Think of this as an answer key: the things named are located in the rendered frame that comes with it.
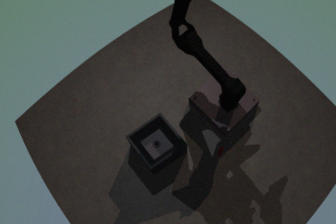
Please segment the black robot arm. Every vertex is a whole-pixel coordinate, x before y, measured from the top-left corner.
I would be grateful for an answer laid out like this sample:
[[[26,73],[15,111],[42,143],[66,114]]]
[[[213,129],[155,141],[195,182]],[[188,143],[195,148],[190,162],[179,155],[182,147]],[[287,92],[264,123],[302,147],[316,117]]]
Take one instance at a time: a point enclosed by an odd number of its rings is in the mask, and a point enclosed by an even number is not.
[[[172,38],[176,46],[184,53],[194,56],[220,84],[222,93],[219,103],[228,113],[239,105],[246,88],[239,78],[232,78],[204,48],[203,42],[193,25],[187,23],[185,16],[192,0],[175,0],[171,20]],[[179,27],[185,25],[188,30],[179,36]]]

